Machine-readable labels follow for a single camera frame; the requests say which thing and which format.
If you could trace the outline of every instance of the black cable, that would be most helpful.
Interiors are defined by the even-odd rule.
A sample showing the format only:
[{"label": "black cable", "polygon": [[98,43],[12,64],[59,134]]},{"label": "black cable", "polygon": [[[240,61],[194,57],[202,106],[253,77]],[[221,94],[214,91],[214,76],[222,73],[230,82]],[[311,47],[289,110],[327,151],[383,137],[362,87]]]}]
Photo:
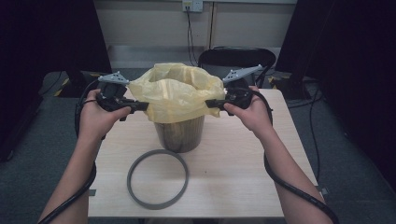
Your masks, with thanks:
[{"label": "black cable", "polygon": [[267,157],[265,156],[264,153],[264,166],[265,166],[265,170],[267,171],[268,175],[281,187],[283,187],[284,189],[287,189],[288,191],[292,192],[293,194],[299,196],[300,198],[306,200],[307,202],[313,204],[316,208],[320,209],[324,214],[326,214],[331,220],[332,223],[334,224],[338,224],[338,217],[337,215],[332,211],[332,209],[330,209],[329,206],[327,206],[325,203],[319,201],[318,199],[316,199],[315,197],[305,193],[304,191],[295,188],[293,185],[285,182],[284,180],[282,180],[281,178],[279,178],[274,171],[271,169],[269,162],[267,160]]},{"label": "black cable", "polygon": [[55,86],[55,84],[59,81],[59,79],[61,78],[61,74],[62,74],[62,71],[59,73],[58,77],[57,77],[56,80],[52,83],[52,85],[50,85],[50,87],[49,87],[48,89],[46,89],[45,91],[39,93],[39,95],[44,95],[44,94],[46,94],[47,92],[49,92],[50,89],[52,89],[52,87]]},{"label": "black cable", "polygon": [[215,19],[215,2],[211,2],[211,10],[210,10],[210,30],[209,30],[209,48],[212,46],[212,35],[213,35],[213,29],[214,29],[214,19]]},{"label": "black cable", "polygon": [[187,48],[189,50],[190,63],[192,66],[196,66],[196,65],[194,65],[194,63],[192,62],[192,59],[191,59],[191,51],[192,51],[192,57],[194,58],[195,63],[198,64],[197,59],[195,58],[195,53],[194,53],[194,43],[192,40],[192,29],[191,29],[190,8],[189,7],[186,7],[186,12],[187,12],[187,19],[189,22],[189,28],[187,30],[187,45],[188,45]]},{"label": "black cable", "polygon": [[88,91],[91,91],[92,86],[96,85],[97,82],[99,82],[97,79],[91,82],[87,88],[85,88],[84,92],[81,94],[81,96],[78,99],[78,102],[76,104],[76,109],[75,109],[75,132],[76,136],[78,136],[79,133],[79,119],[80,119],[80,114],[82,111],[82,107],[84,106],[83,100],[84,98],[88,95]]},{"label": "black cable", "polygon": [[256,86],[257,86],[258,88],[262,88],[262,84],[264,83],[265,78],[268,77],[268,76],[271,76],[271,75],[273,75],[273,74],[275,74],[275,73],[277,73],[277,71],[275,71],[275,67],[272,66],[272,67],[270,67],[270,68],[268,69],[268,71],[265,72],[265,74],[264,74],[264,71],[262,71],[261,74],[259,74],[259,75],[254,75],[254,82],[256,83]]},{"label": "black cable", "polygon": [[[91,87],[96,84],[96,82],[98,82],[98,80],[96,79],[95,81],[91,82],[87,88],[85,88],[84,92],[81,94],[78,103],[76,104],[76,111],[75,111],[75,131],[76,131],[76,135],[78,136],[78,131],[79,131],[79,118],[80,118],[80,114],[81,114],[81,110],[82,107],[89,103],[89,102],[93,102],[96,100],[89,100],[86,102],[82,102],[83,99],[87,96],[88,91],[91,90]],[[87,182],[85,182],[85,184],[75,193],[73,194],[69,199],[67,199],[64,203],[62,203],[61,205],[59,205],[57,208],[55,208],[52,212],[50,212],[46,217],[44,217],[43,219],[41,219],[41,221],[38,222],[38,224],[47,224],[47,223],[51,223],[51,221],[53,219],[55,219],[57,216],[59,216],[67,207],[69,207],[72,203],[74,203],[82,194],[84,194],[85,191],[87,191],[90,186],[93,183],[93,180],[96,178],[96,164],[95,162],[92,165],[92,169],[91,169],[91,173],[90,176],[87,180]]]},{"label": "black cable", "polygon": [[64,203],[55,208],[51,213],[49,213],[46,217],[41,219],[38,224],[47,224],[51,223],[53,219],[55,219],[59,214],[61,214],[67,207],[69,207],[73,202],[75,202],[81,195],[87,191],[93,183],[93,180],[96,178],[96,165],[93,163],[92,170],[87,182],[79,189],[74,195],[72,195],[69,199],[67,199]]},{"label": "black cable", "polygon": [[309,126],[311,127],[312,138],[314,139],[315,151],[317,152],[317,161],[318,161],[317,181],[319,182],[319,178],[320,178],[320,155],[319,155],[319,150],[318,150],[317,138],[316,138],[315,132],[314,132],[314,126],[312,125],[312,108],[314,107],[314,103],[316,101],[315,99],[317,98],[317,95],[318,95],[318,90],[319,90],[319,88],[317,88],[317,91],[315,92],[315,95],[314,95],[314,100],[311,103],[311,108],[309,108]]},{"label": "black cable", "polygon": [[[251,91],[252,94],[257,95],[260,97],[260,99],[262,99],[262,101],[265,103],[265,106],[267,107],[267,113],[268,113],[268,117],[271,121],[271,124],[273,124],[273,116],[272,116],[272,109],[270,108],[270,106],[268,105],[268,102],[266,101],[265,97],[259,93],[258,91]],[[332,209],[327,206],[325,203],[319,201],[317,198],[309,195],[308,193],[295,188],[293,185],[287,183],[286,181],[282,180],[279,176],[277,176],[274,171],[271,169],[271,166],[267,160],[267,157],[265,156],[265,152],[264,152],[264,167],[265,167],[265,171],[268,173],[268,175],[281,187],[283,187],[284,189],[292,192],[293,194],[299,196],[300,198],[306,200],[307,202],[313,204],[316,208],[320,209],[320,211],[322,211],[323,213],[325,213],[331,220],[332,223],[334,224],[338,224],[338,217],[337,215],[332,211]]]}]

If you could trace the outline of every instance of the metal bucket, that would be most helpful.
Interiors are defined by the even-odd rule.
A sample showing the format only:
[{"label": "metal bucket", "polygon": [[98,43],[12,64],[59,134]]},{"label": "metal bucket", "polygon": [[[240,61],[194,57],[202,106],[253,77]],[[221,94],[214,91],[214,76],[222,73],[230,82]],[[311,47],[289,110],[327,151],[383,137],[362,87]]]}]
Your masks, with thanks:
[{"label": "metal bucket", "polygon": [[188,152],[201,143],[205,116],[177,123],[154,123],[161,145],[176,153]]}]

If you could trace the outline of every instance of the table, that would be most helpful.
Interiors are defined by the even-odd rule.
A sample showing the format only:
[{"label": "table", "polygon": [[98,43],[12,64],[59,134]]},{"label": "table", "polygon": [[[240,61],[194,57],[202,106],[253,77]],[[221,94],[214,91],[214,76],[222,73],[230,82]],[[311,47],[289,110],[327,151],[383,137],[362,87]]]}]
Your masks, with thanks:
[{"label": "table", "polygon": [[[274,109],[279,137],[316,185],[282,93],[260,92]],[[91,186],[96,192],[90,197],[89,217],[283,217],[274,182],[264,169],[262,145],[236,116],[226,112],[220,112],[220,118],[205,116],[201,144],[180,154],[190,171],[186,191],[175,204],[149,210],[129,195],[126,178],[138,157],[158,148],[162,147],[154,124],[143,112],[116,122],[96,159],[98,173]],[[163,203],[182,188],[184,174],[176,159],[152,156],[134,171],[134,192],[148,203]]]}]

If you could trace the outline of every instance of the white wall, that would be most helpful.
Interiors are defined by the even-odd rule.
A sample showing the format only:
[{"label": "white wall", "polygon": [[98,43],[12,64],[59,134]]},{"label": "white wall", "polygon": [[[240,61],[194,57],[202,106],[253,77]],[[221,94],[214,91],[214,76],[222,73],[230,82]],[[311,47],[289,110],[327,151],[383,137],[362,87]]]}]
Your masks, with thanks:
[{"label": "white wall", "polygon": [[[270,1],[278,4],[204,1],[204,11],[190,15],[195,55],[198,57],[202,50],[215,46],[279,49],[294,10],[295,5],[290,3],[293,1]],[[113,67],[187,61],[188,17],[181,10],[181,1],[96,0],[95,6]],[[182,59],[167,59],[166,55],[171,53],[180,54]],[[151,59],[142,63],[144,58]]]}]

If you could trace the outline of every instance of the hand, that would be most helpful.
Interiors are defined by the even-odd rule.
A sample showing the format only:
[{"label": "hand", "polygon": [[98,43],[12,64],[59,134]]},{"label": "hand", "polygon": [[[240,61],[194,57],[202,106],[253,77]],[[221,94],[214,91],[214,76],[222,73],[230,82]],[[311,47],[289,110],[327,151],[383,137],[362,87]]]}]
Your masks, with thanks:
[{"label": "hand", "polygon": [[[259,91],[255,86],[251,86],[250,88],[253,91]],[[273,130],[267,108],[264,102],[256,95],[253,95],[250,106],[247,109],[242,109],[232,104],[225,104],[224,108],[240,118],[242,123],[256,135],[265,130]]]},{"label": "hand", "polygon": [[[100,90],[90,91],[86,101],[96,100]],[[78,138],[91,138],[99,141],[113,127],[114,123],[129,115],[131,107],[126,106],[113,112],[107,112],[95,101],[86,103],[81,111]]]}]

